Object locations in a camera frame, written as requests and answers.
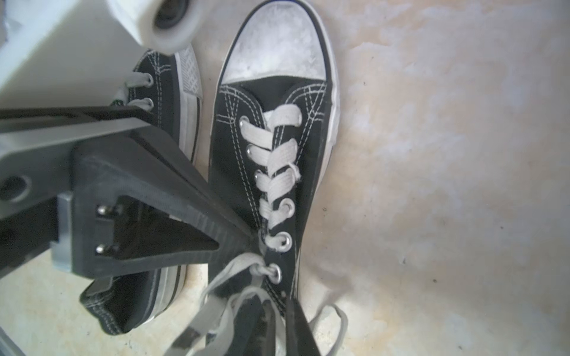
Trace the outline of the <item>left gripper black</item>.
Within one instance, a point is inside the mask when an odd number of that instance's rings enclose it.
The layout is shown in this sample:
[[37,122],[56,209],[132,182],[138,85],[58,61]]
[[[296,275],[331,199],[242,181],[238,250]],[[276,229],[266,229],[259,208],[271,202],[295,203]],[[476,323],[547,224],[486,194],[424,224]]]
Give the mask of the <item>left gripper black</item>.
[[140,110],[1,113],[2,276],[51,246],[87,278],[221,266],[254,237]]

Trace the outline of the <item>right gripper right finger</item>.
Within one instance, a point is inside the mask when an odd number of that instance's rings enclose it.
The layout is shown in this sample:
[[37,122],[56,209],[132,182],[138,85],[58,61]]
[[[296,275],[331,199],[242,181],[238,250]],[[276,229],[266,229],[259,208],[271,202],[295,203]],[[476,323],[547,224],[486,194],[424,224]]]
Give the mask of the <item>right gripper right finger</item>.
[[287,356],[321,355],[301,304],[292,297],[286,300],[285,326]]

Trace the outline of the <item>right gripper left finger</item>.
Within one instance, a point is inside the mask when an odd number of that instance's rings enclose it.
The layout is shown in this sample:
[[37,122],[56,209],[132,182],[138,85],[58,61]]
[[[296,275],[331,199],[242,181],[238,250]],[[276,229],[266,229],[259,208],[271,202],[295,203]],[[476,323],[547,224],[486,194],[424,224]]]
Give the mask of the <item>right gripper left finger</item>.
[[253,297],[240,307],[235,321],[231,355],[274,356],[276,313],[270,301]]

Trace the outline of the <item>black canvas sneaker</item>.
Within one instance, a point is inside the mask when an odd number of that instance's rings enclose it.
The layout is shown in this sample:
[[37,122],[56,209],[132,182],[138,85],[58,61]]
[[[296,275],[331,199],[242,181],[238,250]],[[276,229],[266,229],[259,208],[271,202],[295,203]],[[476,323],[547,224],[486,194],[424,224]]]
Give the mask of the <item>black canvas sneaker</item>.
[[194,167],[203,91],[194,50],[148,50],[121,81],[100,124],[134,128],[88,139],[71,157],[74,271],[80,303],[107,335],[124,335],[173,304],[197,233],[190,217],[204,180]]
[[340,119],[338,71],[307,1],[265,1],[227,53],[213,108],[209,185],[253,231],[253,250],[221,266],[168,355],[231,355],[246,300],[270,301],[286,355],[286,300],[298,302],[304,231]]

